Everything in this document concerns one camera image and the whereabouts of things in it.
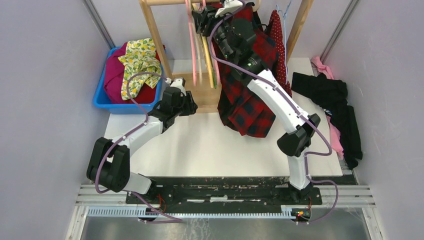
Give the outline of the wooden hanger rack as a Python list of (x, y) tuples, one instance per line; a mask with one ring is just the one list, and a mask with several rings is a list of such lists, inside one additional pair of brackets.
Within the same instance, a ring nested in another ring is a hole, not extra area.
[[(189, 73), (176, 73), (173, 74), (169, 65), (168, 57), (166, 56), (165, 49), (163, 48), (163, 42), (158, 30), (157, 23), (155, 21), (154, 14), (152, 12), (152, 6), (171, 6), (171, 5), (184, 5), (185, 0), (140, 0), (139, 4), (144, 14), (144, 19), (147, 23), (151, 37), (156, 45), (156, 51), (159, 56), (160, 62), (163, 66), (166, 77), (183, 77), (186, 79), (185, 87), (190, 90), (195, 102), (199, 106), (199, 113), (214, 113), (217, 112), (218, 101), (220, 97), (221, 87), (214, 88), (213, 80), (211, 79), (208, 84), (203, 83), (192, 83), (189, 80), (193, 80), (196, 76), (196, 71), (193, 71), (191, 75)], [(313, 5), (313, 0), (303, 0), (298, 8), (296, 17), (291, 27), (287, 43), (285, 44), (286, 50), (286, 61), (291, 62), (293, 50), (297, 40), (301, 34), (302, 28), (305, 25), (306, 19)]]

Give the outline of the red polka dot skirt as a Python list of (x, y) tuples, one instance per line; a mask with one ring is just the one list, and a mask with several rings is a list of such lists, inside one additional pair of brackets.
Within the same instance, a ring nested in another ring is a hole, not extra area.
[(292, 89), (287, 78), (288, 71), (286, 64), (286, 49), (283, 40), (283, 28), (280, 15), (276, 9), (271, 12), (264, 33), (273, 40), (277, 51), (277, 60), (273, 65), (272, 73), (279, 85), (290, 97), (292, 97)]

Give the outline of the lemon print garment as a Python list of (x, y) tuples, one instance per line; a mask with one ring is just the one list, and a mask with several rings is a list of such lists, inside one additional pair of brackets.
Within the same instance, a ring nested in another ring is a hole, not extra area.
[(121, 98), (126, 101), (137, 97), (143, 85), (155, 88), (161, 80), (162, 68), (156, 58), (152, 38), (131, 40), (126, 43), (125, 54), (118, 57), (124, 66)]

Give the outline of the light blue wire hanger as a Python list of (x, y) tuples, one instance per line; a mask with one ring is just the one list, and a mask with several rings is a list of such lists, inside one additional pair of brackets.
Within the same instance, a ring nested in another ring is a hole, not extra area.
[(285, 66), (285, 74), (286, 76), (288, 76), (288, 47), (287, 47), (287, 42), (288, 42), (288, 36), (287, 36), (287, 25), (286, 25), (286, 20), (287, 20), (287, 16), (288, 16), (288, 12), (290, 10), (292, 4), (292, 0), (289, 0), (285, 11), (282, 11), (280, 9), (280, 6), (278, 4), (275, 5), (275, 10), (277, 11), (277, 13), (280, 16), (280, 19), (282, 20), (282, 36), (283, 36), (283, 45), (284, 45), (284, 66)]

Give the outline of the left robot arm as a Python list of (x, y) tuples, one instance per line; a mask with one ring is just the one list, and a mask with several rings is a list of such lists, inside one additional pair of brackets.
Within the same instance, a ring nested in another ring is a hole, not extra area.
[(196, 113), (191, 91), (178, 87), (167, 87), (162, 99), (148, 112), (145, 120), (114, 139), (98, 138), (86, 170), (86, 177), (107, 191), (130, 191), (149, 204), (158, 195), (155, 181), (130, 170), (131, 156), (144, 144), (168, 130), (176, 117)]

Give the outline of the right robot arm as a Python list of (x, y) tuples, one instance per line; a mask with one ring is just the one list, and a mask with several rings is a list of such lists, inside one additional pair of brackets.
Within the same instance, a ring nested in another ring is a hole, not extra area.
[(277, 146), (288, 160), (288, 196), (302, 204), (313, 189), (305, 154), (321, 119), (302, 110), (276, 80), (273, 68), (279, 52), (256, 24), (253, 6), (239, 1), (235, 11), (224, 9), (223, 4), (209, 4), (189, 12), (195, 32), (206, 37), (218, 64), (221, 119), (242, 135), (257, 138), (268, 135), (275, 119), (282, 123), (285, 133)]

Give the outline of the wooden hanger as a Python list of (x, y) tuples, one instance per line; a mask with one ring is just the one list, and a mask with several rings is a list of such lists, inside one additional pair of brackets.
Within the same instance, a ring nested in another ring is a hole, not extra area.
[(253, 0), (252, 2), (252, 11), (257, 12), (261, 7), (262, 0)]

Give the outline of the red black plaid garment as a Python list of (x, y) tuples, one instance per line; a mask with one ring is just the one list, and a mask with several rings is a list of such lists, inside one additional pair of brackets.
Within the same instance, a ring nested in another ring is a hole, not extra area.
[[(252, 2), (248, 2), (235, 17), (247, 19), (253, 25), (257, 36), (253, 51), (269, 69), (273, 69), (279, 59), (279, 53), (274, 40), (264, 33), (259, 15), (253, 11), (253, 6)], [(242, 136), (266, 137), (275, 121), (275, 114), (256, 94), (231, 75), (228, 65), (219, 62), (218, 67), (222, 88), (217, 110), (223, 125)]]

